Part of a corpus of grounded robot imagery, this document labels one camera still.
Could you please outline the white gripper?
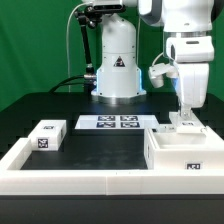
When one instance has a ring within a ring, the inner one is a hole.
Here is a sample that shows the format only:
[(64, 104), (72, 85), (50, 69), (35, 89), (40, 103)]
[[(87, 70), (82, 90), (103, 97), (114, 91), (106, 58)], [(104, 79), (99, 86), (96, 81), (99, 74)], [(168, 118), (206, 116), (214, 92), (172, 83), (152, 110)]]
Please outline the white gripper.
[(178, 78), (174, 85), (180, 101), (180, 116), (191, 120), (191, 108), (201, 108), (205, 102), (208, 78), (208, 63), (175, 63)]

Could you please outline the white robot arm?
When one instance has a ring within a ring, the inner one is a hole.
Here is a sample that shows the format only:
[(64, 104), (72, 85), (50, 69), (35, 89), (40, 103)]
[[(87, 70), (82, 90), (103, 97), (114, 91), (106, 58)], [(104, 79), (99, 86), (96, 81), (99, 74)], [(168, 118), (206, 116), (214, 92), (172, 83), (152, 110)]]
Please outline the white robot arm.
[(136, 64), (135, 27), (119, 16), (123, 9), (135, 7), (147, 25), (163, 28), (163, 55), (169, 62), (149, 68), (153, 86), (161, 87), (164, 76), (172, 79), (184, 119), (203, 106), (209, 62), (214, 59), (210, 31), (224, 0), (93, 0), (91, 6), (102, 15), (102, 64), (92, 91), (95, 99), (127, 102), (146, 93)]

